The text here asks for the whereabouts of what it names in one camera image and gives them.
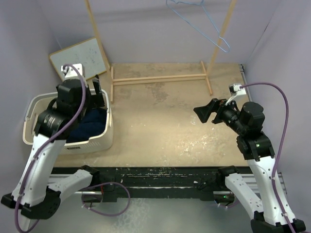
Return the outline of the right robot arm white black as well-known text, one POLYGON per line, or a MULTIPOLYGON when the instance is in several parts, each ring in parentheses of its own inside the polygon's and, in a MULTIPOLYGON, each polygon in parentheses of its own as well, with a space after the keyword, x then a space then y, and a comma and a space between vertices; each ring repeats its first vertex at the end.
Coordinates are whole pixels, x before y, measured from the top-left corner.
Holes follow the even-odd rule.
POLYGON ((306 230, 304 221, 296 218, 282 189, 279 177, 273 171, 276 162, 270 139, 262 131, 265 120, 263 107, 246 102, 238 109, 236 102, 212 99, 206 106, 195 107, 194 112, 202 123, 211 113, 213 124, 224 123, 237 136, 237 147, 247 161, 257 184, 256 194, 243 180, 236 167, 219 169, 216 184, 221 190, 229 189, 242 204, 251 219, 254 233, 301 233, 306 230))

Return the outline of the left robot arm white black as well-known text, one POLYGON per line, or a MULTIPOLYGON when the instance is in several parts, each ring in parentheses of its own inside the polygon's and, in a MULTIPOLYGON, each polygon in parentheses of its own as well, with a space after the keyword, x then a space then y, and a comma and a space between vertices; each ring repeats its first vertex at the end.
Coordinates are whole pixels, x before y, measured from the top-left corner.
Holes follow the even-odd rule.
POLYGON ((105 104, 99 77, 92 82, 94 94, 79 79, 65 80, 56 87, 57 96, 37 118, 32 151, 22 177, 12 193, 3 195, 3 205, 28 219, 49 219, 61 202, 76 191, 99 187, 100 173, 89 166, 82 166, 59 182, 48 184, 54 163, 70 133, 87 112, 105 104))

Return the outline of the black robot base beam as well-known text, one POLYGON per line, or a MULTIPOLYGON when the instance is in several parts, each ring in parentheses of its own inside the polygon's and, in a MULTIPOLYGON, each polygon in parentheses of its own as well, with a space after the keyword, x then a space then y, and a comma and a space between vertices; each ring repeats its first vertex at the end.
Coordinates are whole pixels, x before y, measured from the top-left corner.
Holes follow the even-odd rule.
POLYGON ((215 194, 229 193, 218 166, 97 167, 97 184, 79 188, 82 194, 101 194, 103 202, 119 198, 214 200, 215 194))

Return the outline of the navy blue t shirt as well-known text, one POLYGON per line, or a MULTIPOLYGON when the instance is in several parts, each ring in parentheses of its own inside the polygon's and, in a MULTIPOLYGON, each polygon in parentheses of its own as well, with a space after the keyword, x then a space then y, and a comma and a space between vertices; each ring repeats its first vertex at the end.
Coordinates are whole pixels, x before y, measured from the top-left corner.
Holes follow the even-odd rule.
POLYGON ((107 111, 102 108, 90 110, 74 129, 66 143, 76 143, 88 141, 91 137, 98 136, 105 131, 107 111))

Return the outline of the light blue wire hanger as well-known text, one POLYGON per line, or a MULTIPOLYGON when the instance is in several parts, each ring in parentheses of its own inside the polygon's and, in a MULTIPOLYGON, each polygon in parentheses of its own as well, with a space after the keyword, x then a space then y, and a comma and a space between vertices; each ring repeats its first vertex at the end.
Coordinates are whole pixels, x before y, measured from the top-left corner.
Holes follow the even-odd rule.
POLYGON ((213 17, 207 9, 205 0, 166 0, 166 6, 179 16, 184 22, 190 25, 206 40, 219 48, 224 53, 231 50, 230 44, 221 35, 221 29, 213 20, 213 17), (193 10, 195 13, 202 13, 204 16, 200 19, 192 19, 186 16, 187 10, 193 10))

